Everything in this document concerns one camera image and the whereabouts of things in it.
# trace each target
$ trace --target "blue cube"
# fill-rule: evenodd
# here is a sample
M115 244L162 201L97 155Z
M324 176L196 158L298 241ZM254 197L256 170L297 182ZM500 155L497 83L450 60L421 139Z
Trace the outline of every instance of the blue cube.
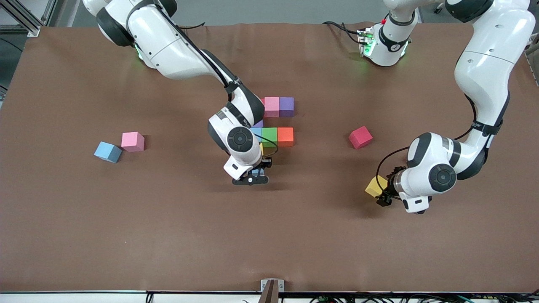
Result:
M95 150L94 156L103 159L108 162L116 163L118 158L122 154L122 150L110 143L101 142L98 148Z
M265 175L264 175L264 168L253 169L253 170L251 171L251 173L252 173L253 176L255 176L255 177L263 177L263 176L265 176Z
M257 138L258 143L262 142L262 139L261 139L260 137L257 137L257 136L256 136L256 135L262 136L262 128L260 128L260 127L253 127L253 128L251 128L251 131L253 132L253 134L255 134L254 137Z

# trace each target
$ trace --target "black joint cap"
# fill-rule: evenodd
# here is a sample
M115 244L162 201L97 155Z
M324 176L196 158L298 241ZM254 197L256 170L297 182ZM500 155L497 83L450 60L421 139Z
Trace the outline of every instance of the black joint cap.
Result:
M461 22L471 21L486 12L494 0L466 0L455 4L449 4L445 0L445 8L455 19Z
M253 146L253 135L245 127L234 127L226 138L230 148L240 153L248 152Z
M431 188L437 192L450 190L457 181L455 170L447 164L438 164L429 172Z

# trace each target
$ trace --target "cable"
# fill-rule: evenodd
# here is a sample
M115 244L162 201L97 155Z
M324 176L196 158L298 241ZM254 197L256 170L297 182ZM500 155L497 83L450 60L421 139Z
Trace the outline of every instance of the cable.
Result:
M273 141L271 141L271 140L269 140L269 139L266 139L266 138L264 138L264 137L262 137L262 136L259 136L259 135L255 134L255 133L253 133L253 135L257 136L258 138L261 138L262 140L266 140L266 141L268 141L269 143L275 145L275 151L272 152L272 153L269 154L269 155L264 155L264 157L273 156L273 155L275 155L275 154L279 151L279 146L277 145L277 143L275 143L275 142L273 142Z
M473 101L472 101L468 96L466 96L466 99L468 99L470 105L472 106L473 121L475 121L475 120L477 119L477 110L475 109L475 104L473 103ZM465 131L462 135L456 137L455 140L458 140L458 139L460 139L460 138L466 136L467 134L469 134L469 133L472 131L472 129L473 129L473 128L470 126L470 128L469 128L467 131ZM396 153L400 153L401 151L407 150L407 149L409 149L409 148L410 148L409 146L408 146L408 147L403 147L403 148L401 148L401 149L397 149L397 150L391 152L391 153L388 154L386 157L384 157L384 159L382 159L382 160L380 161L380 163L378 164L378 167L376 168L376 183L378 184L378 187L382 190L382 192L383 192L384 194L390 196L391 198L397 199L397 200L399 200L399 201L402 201L402 199L401 199L400 197L396 197L396 196L394 196L394 195L390 195L387 191L385 191L385 189L382 188L382 185L381 185L380 182L378 181L378 174L379 174L379 172L380 172L380 167L382 166L382 164L384 163L384 161L385 161L387 158L389 158L390 156L392 156L392 155L394 155L394 154L396 154Z
M23 50L21 50L20 47L18 47L17 45L15 45L15 44L13 44L13 43L7 41L6 39L0 38L0 40L2 40L3 42L7 42L7 43L11 44L13 47L15 47L16 49L20 50L20 52L23 52Z
M326 21L326 22L324 22L322 24L328 24L328 25L336 26L341 31L344 31L348 35L348 37L350 37L350 39L352 41L354 41L355 43L361 44L361 45L367 45L367 43L365 43L365 42L359 42L356 39L354 39L350 34L353 33L353 34L357 35L357 31L351 31L351 30L347 29L346 26L344 25L344 22L341 23L341 25L338 25L337 23L335 23L333 21Z
M367 45L367 42L356 41L356 39L354 39L352 37L352 35L350 35L350 33L349 33L348 29L346 28L346 26L344 26L344 22L341 25L342 25L342 28L344 28L344 32L348 35L348 37L350 37L350 39L352 39L352 41L354 41L357 44Z
M188 26L188 27L182 27L182 26L178 26L180 29L182 30L192 30L192 29L195 29L197 27L201 27L201 26L204 26L204 24L206 24L206 22L202 22L198 25L195 25L195 26Z
M329 25L333 25L335 27L337 27L338 29L340 29L341 31L347 31L349 33L353 33L353 34L357 34L357 32L354 32L354 31L350 31L350 30L347 30L345 29L344 27L341 27L340 25L338 25L337 23L333 22L333 21L326 21L322 24L329 24Z
M154 299L154 293L146 292L146 303L151 303Z
M457 297L459 297L460 299L462 299L462 300L464 300L464 301L466 301L466 302L468 302L468 303L475 303L474 301L472 301L472 300L470 300L470 299L467 299L467 298L461 296L460 294L458 294Z
M229 86L229 83L226 81L225 77L223 76L221 71L217 68L217 66L215 66L215 64L204 55L204 53L198 48L198 46L196 46L195 43L193 43L193 41L191 41L191 39L189 39L189 37L182 31L182 29L179 26L174 24L174 22L172 22L172 20L170 20L170 18L168 18L165 15L163 10L159 9L158 11L161 13L163 18L165 18L170 25L172 25L174 28L176 28L178 30L178 32L182 35L182 37L198 52L198 54L200 54L202 56L202 58L204 60L206 60L206 62L210 65L210 67L217 74L217 76L219 76L219 79L221 80L221 82L223 83L225 88L227 88ZM229 94L229 102L231 101L231 98L232 98L231 94Z

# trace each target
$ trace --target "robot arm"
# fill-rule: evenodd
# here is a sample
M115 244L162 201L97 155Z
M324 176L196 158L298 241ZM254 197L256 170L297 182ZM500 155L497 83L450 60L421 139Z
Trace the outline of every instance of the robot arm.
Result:
M253 168L271 166L262 159L258 140L250 128L264 116L264 105L217 57L200 50L170 19L175 0L84 0L95 14L102 33L119 46L137 48L141 59L170 79L212 75L223 83L229 102L208 121L208 132L230 158L225 171L237 181L251 176L245 184L267 183L267 177L252 178Z
M464 142L433 133L417 137L409 148L407 168L395 168L388 176L389 185L378 204L389 205L391 196L398 195L407 212L421 214L432 196L481 170L509 102L509 75L535 25L524 2L446 0L455 18L471 20L474 27L455 67L455 79L475 106L477 117Z

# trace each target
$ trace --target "foam cube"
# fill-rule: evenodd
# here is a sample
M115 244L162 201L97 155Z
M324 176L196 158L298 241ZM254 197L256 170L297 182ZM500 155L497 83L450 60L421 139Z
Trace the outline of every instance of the foam cube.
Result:
M262 129L262 137L266 139L262 139L262 145L264 147L274 147L273 143L269 142L268 140L271 140L277 144L278 138L277 138L277 128L276 127L264 127Z
M369 142L372 140L372 135L367 130L367 127L362 126L353 131L348 137L348 139L350 140L350 142L352 142L354 148L358 149L369 144Z
M264 98L264 117L278 118L279 117L279 97Z
M385 189L386 187L388 187L388 180L380 176L377 176L377 177L378 177L378 182L380 182L380 185L382 186L382 188ZM369 183L369 186L367 186L365 191L369 195L373 196L374 198L382 194L382 190L378 186L378 183L376 183L376 177L372 178L371 182Z
M279 117L294 116L294 98L279 97Z
M277 145L279 147L294 146L294 128L293 127L278 127L277 128Z
M118 146L107 142L100 142L94 156L108 162L116 163L121 154L122 150Z
M256 123L255 125L253 125L253 127L255 127L255 128L258 128L258 127L264 127L264 120L260 120L258 123Z
M253 170L251 171L251 173L252 173L253 176L255 176L255 177L264 176L264 168L253 169Z
M253 127L251 128L251 131L253 134L255 134L255 138L257 138L258 142L262 143L262 139L260 137L257 137L256 135L262 136L262 128L260 127Z
M122 148L130 153L142 152L144 150L144 137L139 132L123 133Z

